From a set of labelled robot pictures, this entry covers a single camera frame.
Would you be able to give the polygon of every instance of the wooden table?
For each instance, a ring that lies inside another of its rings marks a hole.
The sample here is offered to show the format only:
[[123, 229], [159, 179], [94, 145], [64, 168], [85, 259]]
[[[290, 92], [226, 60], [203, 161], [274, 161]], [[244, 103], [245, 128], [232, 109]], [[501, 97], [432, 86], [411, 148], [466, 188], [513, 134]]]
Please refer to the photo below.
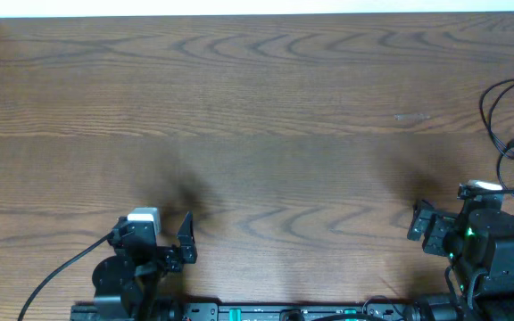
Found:
[[[139, 206], [199, 260], [162, 287], [223, 301], [446, 291], [411, 204], [495, 180], [479, 118], [514, 77], [514, 13], [0, 20], [0, 319]], [[514, 92], [494, 128], [514, 136]], [[514, 185], [514, 163], [503, 164]], [[504, 209], [514, 214], [514, 200]], [[29, 320], [91, 300], [101, 246]]]

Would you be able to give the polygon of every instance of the green light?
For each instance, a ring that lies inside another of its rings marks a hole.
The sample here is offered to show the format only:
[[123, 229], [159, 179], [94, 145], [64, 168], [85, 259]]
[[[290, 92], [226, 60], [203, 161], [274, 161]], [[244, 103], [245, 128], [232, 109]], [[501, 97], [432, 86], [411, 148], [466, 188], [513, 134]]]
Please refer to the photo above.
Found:
[[[344, 311], [345, 314], [356, 314], [355, 309], [346, 309]], [[346, 319], [345, 321], [358, 321], [358, 319]]]

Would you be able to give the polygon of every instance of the black wire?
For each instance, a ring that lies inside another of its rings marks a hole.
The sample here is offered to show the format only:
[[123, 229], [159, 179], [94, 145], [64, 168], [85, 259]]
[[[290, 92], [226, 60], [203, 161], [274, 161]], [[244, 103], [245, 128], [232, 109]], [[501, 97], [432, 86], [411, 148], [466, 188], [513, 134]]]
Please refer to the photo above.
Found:
[[81, 253], [77, 254], [74, 258], [69, 259], [68, 261], [64, 262], [64, 264], [62, 264], [55, 271], [53, 271], [53, 273], [51, 273], [47, 278], [45, 278], [45, 280], [43, 280], [43, 282], [41, 282], [41, 284], [35, 289], [35, 291], [33, 291], [33, 293], [29, 296], [29, 298], [27, 299], [27, 301], [23, 305], [23, 309], [21, 309], [21, 313], [19, 314], [19, 317], [17, 317], [17, 321], [21, 321], [23, 319], [23, 317], [25, 317], [25, 313], [27, 313], [27, 309], [29, 308], [29, 305], [31, 304], [31, 302], [33, 302], [33, 300], [35, 299], [37, 294], [39, 294], [39, 292], [43, 289], [43, 287], [46, 284], [48, 284], [49, 281], [51, 281], [51, 279], [53, 279], [53, 277], [58, 275], [61, 271], [63, 271], [66, 267], [68, 267], [72, 263], [76, 262], [80, 258], [82, 258], [85, 255], [87, 255], [89, 252], [94, 250], [95, 247], [97, 247], [98, 245], [100, 245], [101, 243], [106, 241], [111, 236], [112, 236], [112, 233], [109, 233], [109, 234], [105, 235], [103, 238], [98, 240], [96, 243], [90, 245], [86, 250], [84, 250]]
[[[487, 94], [489, 94], [496, 87], [502, 86], [505, 84], [509, 84], [509, 83], [512, 83], [512, 84], [507, 86], [505, 89], [503, 89], [503, 91], [497, 96], [497, 98], [494, 100], [493, 104], [491, 105], [491, 108], [489, 109], [488, 117], [486, 117], [485, 111], [484, 111], [484, 101], [485, 101], [485, 97], [487, 96]], [[503, 80], [499, 83], [489, 86], [487, 88], [487, 90], [485, 90], [481, 94], [481, 97], [479, 99], [479, 113], [481, 115], [481, 120], [483, 121], [483, 124], [485, 125], [485, 129], [487, 129], [487, 133], [489, 134], [489, 137], [491, 138], [493, 145], [501, 154], [497, 160], [496, 172], [497, 172], [497, 179], [499, 180], [499, 183], [501, 184], [503, 190], [505, 190], [505, 191], [514, 191], [514, 189], [509, 189], [505, 185], [505, 182], [502, 179], [501, 162], [502, 162], [503, 158], [507, 158], [509, 160], [514, 161], [514, 151], [512, 150], [514, 145], [511, 146], [511, 143], [513, 142], [513, 140], [511, 140], [511, 142], [509, 142], [508, 144], [504, 144], [502, 142], [502, 140], [499, 139], [499, 137], [493, 132], [492, 119], [493, 119], [493, 112], [494, 112], [495, 108], [497, 107], [497, 104], [503, 98], [503, 96], [505, 94], [507, 94], [512, 88], [514, 88], [514, 78]]]
[[455, 294], [455, 289], [453, 288], [452, 280], [450, 279], [450, 273], [452, 272], [453, 267], [449, 266], [445, 269], [445, 282], [447, 283], [447, 287], [450, 289], [450, 302], [454, 307], [457, 307], [457, 294]]
[[487, 274], [487, 271], [484, 268], [482, 268], [482, 269], [479, 269], [478, 271], [476, 271], [471, 276], [471, 282], [469, 283], [469, 288], [468, 288], [468, 307], [469, 307], [469, 309], [473, 309], [473, 291], [475, 291], [475, 283], [477, 282], [477, 279], [479, 278], [479, 276], [486, 275], [486, 274]]

